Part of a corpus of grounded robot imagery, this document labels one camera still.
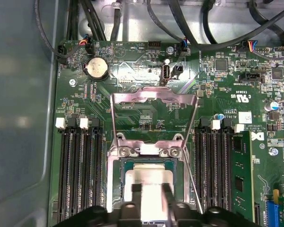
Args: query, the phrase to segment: blue capacitor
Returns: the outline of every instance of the blue capacitor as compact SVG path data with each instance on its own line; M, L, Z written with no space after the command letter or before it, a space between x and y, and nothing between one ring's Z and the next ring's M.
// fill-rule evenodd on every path
M214 115L213 118L214 118L215 120L220 120L220 121L222 121L222 120L225 118L225 116L224 116L223 114L221 114L221 113L217 113L217 114Z

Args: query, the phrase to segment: yellow component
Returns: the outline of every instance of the yellow component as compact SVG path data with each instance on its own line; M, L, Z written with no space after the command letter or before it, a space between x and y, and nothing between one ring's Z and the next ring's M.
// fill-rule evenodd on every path
M279 204L279 197L280 197L280 192L278 189L273 190L273 195L274 195L274 203Z

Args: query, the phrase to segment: blue pcie slot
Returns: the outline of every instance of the blue pcie slot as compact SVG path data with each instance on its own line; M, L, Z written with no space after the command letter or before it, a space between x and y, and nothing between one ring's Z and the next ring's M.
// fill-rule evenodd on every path
M267 209L267 226L268 227L279 227L279 205L273 201L266 203Z

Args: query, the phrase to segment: capacitor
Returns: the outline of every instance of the capacitor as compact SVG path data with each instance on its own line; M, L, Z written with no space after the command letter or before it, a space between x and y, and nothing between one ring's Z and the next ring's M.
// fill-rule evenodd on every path
M277 148L270 148L270 149L269 149L269 154L270 154L271 156L276 156L277 154L279 154L279 151L278 151Z
M103 81L109 75L109 65L103 58L95 57L83 64L83 72L94 81Z
M220 121L222 121L222 120L225 118L225 116L224 116L223 114L221 114L221 113L217 113L217 114L215 114L215 115L213 116L213 118L214 118L215 120L220 120Z
M268 102L265 104L264 109L266 111L273 111L279 109L279 104L277 102Z

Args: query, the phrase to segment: blue wire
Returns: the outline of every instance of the blue wire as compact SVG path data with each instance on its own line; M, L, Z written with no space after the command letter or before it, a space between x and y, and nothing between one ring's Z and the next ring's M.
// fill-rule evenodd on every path
M257 41L255 41L255 42L254 42L254 44L252 45L252 49L253 49L253 51L255 50L256 45L257 45Z
M187 42L185 39L183 39L183 42L184 42L184 46L187 47Z

